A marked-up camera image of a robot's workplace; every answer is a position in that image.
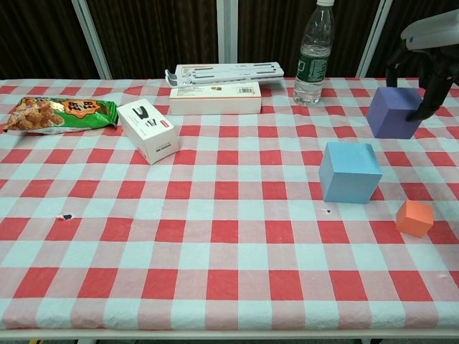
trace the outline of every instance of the tablecloth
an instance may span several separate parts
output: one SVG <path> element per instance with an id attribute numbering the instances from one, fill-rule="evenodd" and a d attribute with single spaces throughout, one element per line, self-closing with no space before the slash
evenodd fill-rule
<path id="1" fill-rule="evenodd" d="M 364 116 L 383 85 L 326 80 L 300 107 L 285 80 L 262 87 L 257 115 L 169 115 L 181 150 L 153 166 L 120 126 L 1 134 L 0 328 L 458 328 L 459 89 L 413 139 L 377 140 Z M 167 114 L 169 92 L 4 80 L 0 123 L 25 95 L 144 97 Z M 376 152 L 368 204 L 322 201 L 318 167 L 337 140 Z M 422 239 L 395 229 L 406 199 L 435 210 Z"/>

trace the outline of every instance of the blue cube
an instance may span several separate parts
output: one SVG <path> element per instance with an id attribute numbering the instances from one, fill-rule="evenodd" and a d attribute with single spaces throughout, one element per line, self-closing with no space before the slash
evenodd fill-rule
<path id="1" fill-rule="evenodd" d="M 365 204 L 382 171 L 368 143 L 329 142 L 318 175 L 325 202 Z"/>

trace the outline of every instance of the dark curtain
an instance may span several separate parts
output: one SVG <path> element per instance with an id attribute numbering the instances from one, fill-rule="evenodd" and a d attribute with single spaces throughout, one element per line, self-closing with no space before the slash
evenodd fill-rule
<path id="1" fill-rule="evenodd" d="M 336 0 L 329 77 L 355 77 L 379 0 Z M 304 29 L 316 0 L 239 1 L 239 62 L 277 61 L 294 77 Z"/>
<path id="2" fill-rule="evenodd" d="M 70 0 L 1 0 L 0 78 L 99 78 Z"/>
<path id="3" fill-rule="evenodd" d="M 177 64 L 218 63 L 210 0 L 87 0 L 114 79 L 163 78 Z"/>
<path id="4" fill-rule="evenodd" d="M 384 77 L 386 63 L 400 44 L 405 27 L 419 19 L 459 8 L 458 0 L 394 0 L 374 51 L 367 77 Z M 412 56 L 399 68 L 400 77 L 417 77 L 420 57 Z"/>

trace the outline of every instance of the white box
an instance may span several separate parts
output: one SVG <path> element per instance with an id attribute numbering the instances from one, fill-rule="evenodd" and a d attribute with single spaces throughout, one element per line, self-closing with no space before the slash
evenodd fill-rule
<path id="1" fill-rule="evenodd" d="M 260 113 L 260 86 L 245 82 L 173 88 L 169 105 L 172 115 Z"/>
<path id="2" fill-rule="evenodd" d="M 124 133 L 153 164 L 179 150 L 175 127 L 147 99 L 118 107 Z"/>

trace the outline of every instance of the snack bag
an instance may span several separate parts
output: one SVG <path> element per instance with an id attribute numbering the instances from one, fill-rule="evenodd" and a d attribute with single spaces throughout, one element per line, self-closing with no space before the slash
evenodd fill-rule
<path id="1" fill-rule="evenodd" d="M 59 134 L 114 125 L 116 104 L 104 100 L 25 97 L 14 108 L 4 132 Z"/>

